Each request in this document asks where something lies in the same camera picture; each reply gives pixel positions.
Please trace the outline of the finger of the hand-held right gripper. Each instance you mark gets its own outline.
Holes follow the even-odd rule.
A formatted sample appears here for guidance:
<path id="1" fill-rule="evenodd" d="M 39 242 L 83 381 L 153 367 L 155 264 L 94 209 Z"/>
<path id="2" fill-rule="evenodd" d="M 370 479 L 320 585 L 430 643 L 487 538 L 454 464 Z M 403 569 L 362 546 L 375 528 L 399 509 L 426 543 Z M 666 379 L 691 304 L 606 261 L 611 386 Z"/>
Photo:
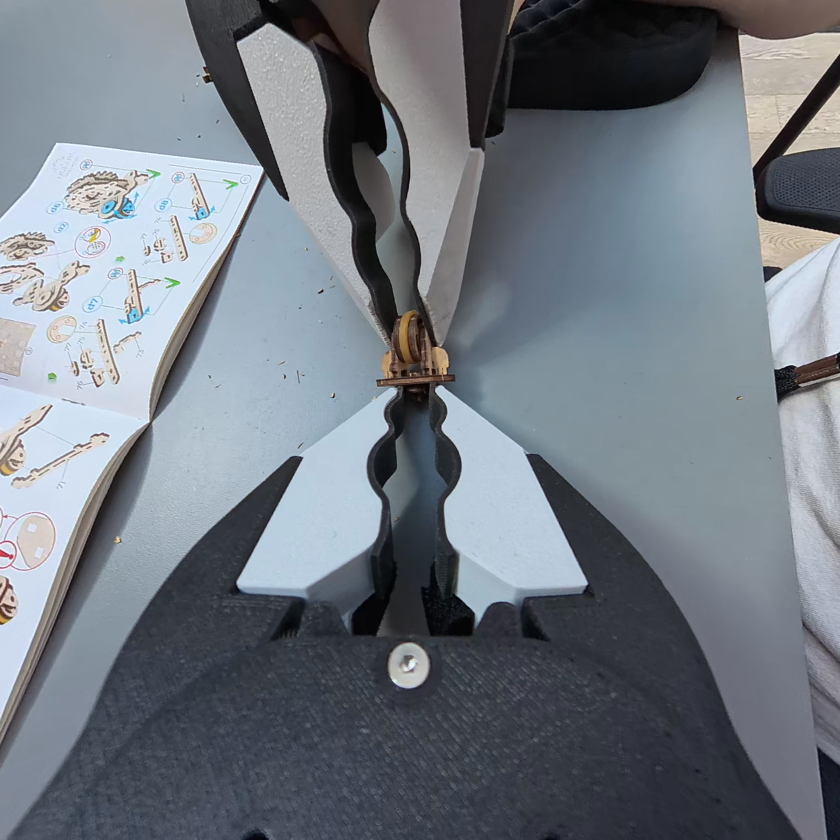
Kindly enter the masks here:
<path id="1" fill-rule="evenodd" d="M 397 317 L 374 210 L 354 169 L 350 68 L 277 26 L 238 42 L 288 201 L 383 340 Z"/>
<path id="2" fill-rule="evenodd" d="M 402 139 L 401 211 L 416 297 L 441 346 L 458 304 L 485 158 L 469 139 L 460 3 L 379 2 L 368 40 Z"/>

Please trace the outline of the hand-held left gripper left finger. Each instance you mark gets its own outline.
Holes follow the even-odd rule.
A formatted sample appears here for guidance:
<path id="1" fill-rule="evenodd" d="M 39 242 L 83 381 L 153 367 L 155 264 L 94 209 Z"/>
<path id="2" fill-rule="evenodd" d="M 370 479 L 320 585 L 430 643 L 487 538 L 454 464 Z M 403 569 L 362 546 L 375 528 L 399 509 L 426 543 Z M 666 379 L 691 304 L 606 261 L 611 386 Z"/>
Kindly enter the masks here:
<path id="1" fill-rule="evenodd" d="M 385 388 L 311 446 L 238 577 L 249 594 L 329 602 L 376 635 L 396 579 L 384 492 L 396 471 L 403 390 Z"/>

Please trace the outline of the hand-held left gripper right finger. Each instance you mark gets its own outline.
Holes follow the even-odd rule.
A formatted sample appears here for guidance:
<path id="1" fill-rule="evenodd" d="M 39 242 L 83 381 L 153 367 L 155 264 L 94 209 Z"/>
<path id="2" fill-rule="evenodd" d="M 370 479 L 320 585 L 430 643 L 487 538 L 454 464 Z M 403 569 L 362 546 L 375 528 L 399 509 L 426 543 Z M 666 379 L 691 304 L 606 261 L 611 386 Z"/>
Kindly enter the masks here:
<path id="1" fill-rule="evenodd" d="M 583 593 L 583 570 L 524 449 L 441 385 L 430 388 L 429 420 L 445 483 L 423 589 L 430 634 L 470 635 L 498 602 Z"/>

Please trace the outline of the wooden wheel puzzle assembly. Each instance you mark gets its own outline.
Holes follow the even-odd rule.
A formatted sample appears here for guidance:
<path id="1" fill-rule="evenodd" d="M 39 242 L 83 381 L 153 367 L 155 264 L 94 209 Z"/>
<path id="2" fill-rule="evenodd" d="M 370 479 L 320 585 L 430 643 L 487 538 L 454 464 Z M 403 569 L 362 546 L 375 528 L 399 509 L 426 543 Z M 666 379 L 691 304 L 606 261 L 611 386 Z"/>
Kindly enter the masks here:
<path id="1" fill-rule="evenodd" d="M 395 321 L 391 348 L 382 359 L 383 377 L 376 384 L 402 387 L 405 394 L 420 400 L 431 385 L 455 382 L 448 368 L 448 354 L 432 341 L 422 316 L 407 311 Z"/>

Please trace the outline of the person's right forearm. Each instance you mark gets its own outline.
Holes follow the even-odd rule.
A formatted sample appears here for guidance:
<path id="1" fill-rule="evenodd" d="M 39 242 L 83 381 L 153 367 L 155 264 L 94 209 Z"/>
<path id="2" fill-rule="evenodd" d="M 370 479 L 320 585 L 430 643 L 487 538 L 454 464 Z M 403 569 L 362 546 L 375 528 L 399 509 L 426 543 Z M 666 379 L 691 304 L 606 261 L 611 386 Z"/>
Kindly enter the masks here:
<path id="1" fill-rule="evenodd" d="M 839 26 L 839 1 L 706 1 L 729 26 L 762 39 L 788 39 Z"/>

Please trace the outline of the grey desk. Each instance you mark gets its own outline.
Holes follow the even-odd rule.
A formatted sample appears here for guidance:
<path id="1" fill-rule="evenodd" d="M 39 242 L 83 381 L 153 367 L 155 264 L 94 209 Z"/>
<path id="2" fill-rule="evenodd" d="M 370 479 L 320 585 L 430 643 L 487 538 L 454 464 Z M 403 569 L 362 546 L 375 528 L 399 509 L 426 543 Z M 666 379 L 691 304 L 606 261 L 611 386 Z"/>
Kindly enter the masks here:
<path id="1" fill-rule="evenodd" d="M 657 571 L 804 838 L 825 834 L 737 36 L 682 98 L 513 112 L 448 351 L 466 403 Z M 182 556 L 374 394 L 382 344 L 264 184 L 102 504 L 2 757 L 2 838 Z"/>

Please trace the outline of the illustrated instruction booklet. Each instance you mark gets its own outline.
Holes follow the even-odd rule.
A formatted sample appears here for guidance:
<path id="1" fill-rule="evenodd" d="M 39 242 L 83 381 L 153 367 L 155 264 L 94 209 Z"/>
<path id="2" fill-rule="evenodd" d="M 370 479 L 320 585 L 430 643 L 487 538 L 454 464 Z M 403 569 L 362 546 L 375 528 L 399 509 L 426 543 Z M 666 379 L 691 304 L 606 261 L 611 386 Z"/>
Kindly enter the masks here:
<path id="1" fill-rule="evenodd" d="M 58 143 L 2 216 L 3 737 L 263 174 Z"/>

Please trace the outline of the white shirt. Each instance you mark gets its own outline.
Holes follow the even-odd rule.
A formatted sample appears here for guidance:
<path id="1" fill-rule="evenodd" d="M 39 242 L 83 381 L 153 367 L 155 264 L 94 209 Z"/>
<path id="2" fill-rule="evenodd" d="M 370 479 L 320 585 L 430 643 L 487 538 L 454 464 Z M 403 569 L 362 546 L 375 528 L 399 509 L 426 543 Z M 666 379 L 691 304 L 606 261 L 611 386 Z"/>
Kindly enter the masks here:
<path id="1" fill-rule="evenodd" d="M 839 351 L 839 240 L 766 285 L 777 369 Z M 839 763 L 839 381 L 779 406 L 817 747 Z"/>

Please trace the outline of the black office chair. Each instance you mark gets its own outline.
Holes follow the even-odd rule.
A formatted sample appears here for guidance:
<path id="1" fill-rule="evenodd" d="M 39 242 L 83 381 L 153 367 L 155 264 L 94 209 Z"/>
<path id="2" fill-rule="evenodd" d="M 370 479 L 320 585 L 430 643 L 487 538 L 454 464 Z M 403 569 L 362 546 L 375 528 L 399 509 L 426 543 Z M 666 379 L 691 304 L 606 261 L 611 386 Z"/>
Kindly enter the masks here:
<path id="1" fill-rule="evenodd" d="M 835 58 L 752 168 L 759 215 L 771 222 L 839 233 L 839 149 L 787 154 L 839 85 Z"/>

